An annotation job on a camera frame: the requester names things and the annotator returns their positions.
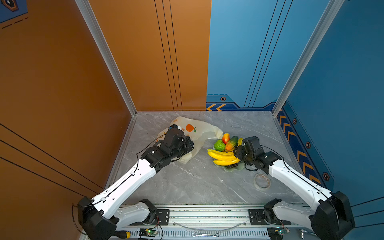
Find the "yellow banana bunch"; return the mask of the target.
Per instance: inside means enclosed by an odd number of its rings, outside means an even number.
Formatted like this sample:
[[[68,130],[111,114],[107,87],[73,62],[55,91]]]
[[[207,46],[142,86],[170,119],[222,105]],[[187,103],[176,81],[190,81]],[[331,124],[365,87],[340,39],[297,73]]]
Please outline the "yellow banana bunch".
[[[213,163],[218,166],[231,166],[238,164],[241,160],[237,158],[234,152],[219,152],[208,149],[207,154],[213,158]]]

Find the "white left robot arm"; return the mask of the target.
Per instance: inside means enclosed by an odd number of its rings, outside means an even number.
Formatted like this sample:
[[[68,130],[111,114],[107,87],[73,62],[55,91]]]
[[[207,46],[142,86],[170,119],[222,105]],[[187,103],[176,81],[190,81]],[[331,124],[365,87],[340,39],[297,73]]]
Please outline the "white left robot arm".
[[[126,237],[121,227],[155,222],[157,209],[149,200],[144,199],[127,208],[122,208],[122,204],[162,168],[194,149],[191,138],[177,125],[171,125],[159,139],[145,147],[137,163],[109,188],[91,199],[84,197],[78,202],[79,224],[91,240]]]

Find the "dark purple grape bunch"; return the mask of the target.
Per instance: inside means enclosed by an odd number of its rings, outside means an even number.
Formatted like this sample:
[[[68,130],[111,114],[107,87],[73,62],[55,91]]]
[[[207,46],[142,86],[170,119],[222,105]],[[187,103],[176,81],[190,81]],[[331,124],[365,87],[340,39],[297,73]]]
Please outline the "dark purple grape bunch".
[[[235,163],[235,164],[226,166],[226,168],[227,169],[232,169],[232,168],[237,168],[238,166],[239,166],[239,163]]]

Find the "cream plastic bag orange print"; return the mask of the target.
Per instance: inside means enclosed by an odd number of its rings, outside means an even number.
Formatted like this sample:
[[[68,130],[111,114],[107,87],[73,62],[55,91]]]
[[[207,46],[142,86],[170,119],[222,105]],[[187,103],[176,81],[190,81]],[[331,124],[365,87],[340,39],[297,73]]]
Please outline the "cream plastic bag orange print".
[[[206,140],[221,140],[224,134],[220,128],[214,125],[185,117],[177,117],[170,125],[177,125],[186,136],[190,136],[194,143],[194,149],[181,157],[180,162],[183,164],[186,164],[198,154]]]

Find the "red yellow mango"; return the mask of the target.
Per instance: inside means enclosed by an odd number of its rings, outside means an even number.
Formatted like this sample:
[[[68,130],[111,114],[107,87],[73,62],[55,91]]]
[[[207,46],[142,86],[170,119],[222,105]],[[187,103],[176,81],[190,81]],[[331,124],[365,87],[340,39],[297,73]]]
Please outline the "red yellow mango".
[[[230,141],[230,134],[229,133],[223,134],[222,142],[226,145],[229,141]]]

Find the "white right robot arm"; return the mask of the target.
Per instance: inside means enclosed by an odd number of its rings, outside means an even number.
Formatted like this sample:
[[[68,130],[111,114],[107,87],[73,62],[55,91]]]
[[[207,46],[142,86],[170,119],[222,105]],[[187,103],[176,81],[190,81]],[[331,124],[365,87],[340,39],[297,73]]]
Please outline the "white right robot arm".
[[[297,206],[274,199],[264,206],[265,222],[281,224],[288,221],[313,231],[321,240],[341,240],[356,226],[348,197],[331,192],[305,178],[279,154],[265,152],[256,136],[243,140],[234,154],[248,166],[262,170],[295,192],[307,204]]]

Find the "green orange papaya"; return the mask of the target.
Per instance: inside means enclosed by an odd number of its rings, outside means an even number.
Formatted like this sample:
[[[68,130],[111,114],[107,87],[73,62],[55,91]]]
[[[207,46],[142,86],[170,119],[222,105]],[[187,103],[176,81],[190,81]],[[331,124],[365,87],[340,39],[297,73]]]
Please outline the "green orange papaya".
[[[228,140],[225,146],[225,151],[226,152],[231,152],[233,151],[239,144],[239,137],[233,136]]]

